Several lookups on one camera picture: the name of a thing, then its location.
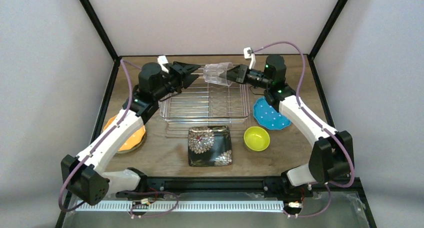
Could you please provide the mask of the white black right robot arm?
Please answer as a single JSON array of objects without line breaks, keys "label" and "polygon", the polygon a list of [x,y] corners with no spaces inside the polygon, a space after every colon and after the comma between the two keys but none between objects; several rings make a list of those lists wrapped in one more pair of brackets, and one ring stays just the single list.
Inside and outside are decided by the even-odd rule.
[{"label": "white black right robot arm", "polygon": [[309,161],[284,173],[290,185],[330,183],[342,188],[350,187],[355,178],[351,134],[346,130],[337,131],[307,107],[299,91],[286,82],[287,66],[282,56],[267,56],[263,71],[254,68],[252,55],[248,59],[249,65],[237,65],[219,77],[262,88],[268,105],[288,118],[308,140],[312,147]]}]

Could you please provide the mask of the clear plastic cup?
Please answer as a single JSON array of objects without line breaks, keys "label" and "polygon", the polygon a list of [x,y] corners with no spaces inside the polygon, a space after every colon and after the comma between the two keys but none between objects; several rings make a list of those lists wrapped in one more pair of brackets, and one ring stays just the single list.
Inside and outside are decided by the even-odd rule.
[{"label": "clear plastic cup", "polygon": [[232,62],[206,64],[203,68],[203,79],[206,83],[229,87],[233,82],[227,79],[227,71],[233,67]]}]

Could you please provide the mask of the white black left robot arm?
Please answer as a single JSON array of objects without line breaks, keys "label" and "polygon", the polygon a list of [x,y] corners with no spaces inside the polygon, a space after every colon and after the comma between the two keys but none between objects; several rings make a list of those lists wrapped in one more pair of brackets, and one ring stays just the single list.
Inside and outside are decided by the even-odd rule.
[{"label": "white black left robot arm", "polygon": [[80,207],[94,206],[109,194],[140,187],[142,174],[139,171],[127,168],[107,172],[106,167],[125,142],[157,112],[161,100],[188,88],[199,77],[195,72],[200,68],[199,64],[178,61],[148,62],[140,67],[138,83],[128,85],[128,99],[112,123],[76,156],[66,155],[62,159],[63,185],[58,204],[63,211],[71,211],[62,202],[65,191],[81,199],[77,204]]}]

